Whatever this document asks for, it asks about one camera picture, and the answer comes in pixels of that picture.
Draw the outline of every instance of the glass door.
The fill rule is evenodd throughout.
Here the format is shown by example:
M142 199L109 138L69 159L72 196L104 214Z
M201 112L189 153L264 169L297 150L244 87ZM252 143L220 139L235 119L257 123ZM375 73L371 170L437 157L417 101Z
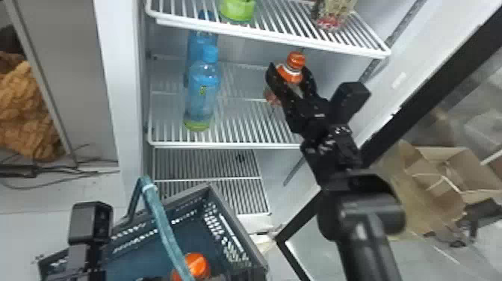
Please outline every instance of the glass door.
M500 24L499 10L362 147L406 211L406 230L388 237L403 280L502 280ZM277 244L298 279L345 280L318 229L321 196Z

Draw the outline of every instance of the plastic bottle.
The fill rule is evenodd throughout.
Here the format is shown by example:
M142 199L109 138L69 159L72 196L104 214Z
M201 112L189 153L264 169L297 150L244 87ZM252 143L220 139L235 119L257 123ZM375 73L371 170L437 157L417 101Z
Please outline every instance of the plastic bottle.
M302 96L298 84L302 81L302 67L305 66L305 55L300 52L291 52L288 55L285 63L276 64L277 72L287 81L288 86L300 97ZM273 91L265 86L263 97L271 105L281 105L281 101L273 93Z
M191 131L206 130L213 118L221 82L217 61L218 48L205 45L202 48L202 60L190 67L183 123Z
M208 18L214 22L213 12L208 10ZM199 12L199 19L205 19L204 10ZM188 87L188 70L196 62L202 60L202 47L204 45L216 46L218 36L206 31L190 31L187 44L187 61L185 62L185 72L183 73L183 86Z

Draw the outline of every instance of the wire rack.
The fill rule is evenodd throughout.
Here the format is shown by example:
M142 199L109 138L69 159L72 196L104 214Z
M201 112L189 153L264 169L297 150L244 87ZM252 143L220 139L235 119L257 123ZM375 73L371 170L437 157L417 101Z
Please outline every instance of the wire rack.
M161 199L212 182L237 214L270 213L252 150L155 149L153 161Z
M198 12L217 11L217 0L146 0L145 10L157 24L209 31L237 37L319 49L328 52L384 58L391 50L353 12L336 32L314 27L310 20L312 1L257 0L254 20L236 25L220 17L212 22L198 19Z
M292 134L281 108L263 99L264 67L222 63L222 85L214 122L203 132L183 124L185 109L182 61L152 62L147 139L157 148L297 149L302 139Z
M260 179L252 150L156 149L155 182Z

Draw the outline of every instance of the orange bottle cap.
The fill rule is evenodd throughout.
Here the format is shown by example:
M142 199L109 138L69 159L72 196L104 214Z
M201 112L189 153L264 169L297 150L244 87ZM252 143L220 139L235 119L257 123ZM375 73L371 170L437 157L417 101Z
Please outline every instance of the orange bottle cap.
M288 83L293 83L293 84L299 84L302 79L303 75L301 72L292 72L288 70L284 64L280 64L277 67L277 72L286 80Z
M293 69L301 70L305 66L305 55L300 52L290 52L286 63Z
M196 280L203 280L211 276L209 262L201 253L188 253L185 255L185 261ZM182 281L176 270L171 273L171 281Z

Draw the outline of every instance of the orange bottle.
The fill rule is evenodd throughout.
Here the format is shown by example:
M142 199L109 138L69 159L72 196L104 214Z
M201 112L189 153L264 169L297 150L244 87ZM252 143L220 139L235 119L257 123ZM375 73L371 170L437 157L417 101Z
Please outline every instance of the orange bottle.
M201 253L188 253L185 261L195 280L204 280L211 276L211 268L208 260ZM176 269L171 273L171 281L182 281Z
M301 96L301 91L298 84L302 81L302 67L305 66L305 55L300 52L290 52L286 63L276 64L277 72L287 81L288 86ZM265 86L263 97L271 105L281 105L281 101L273 93L273 91Z

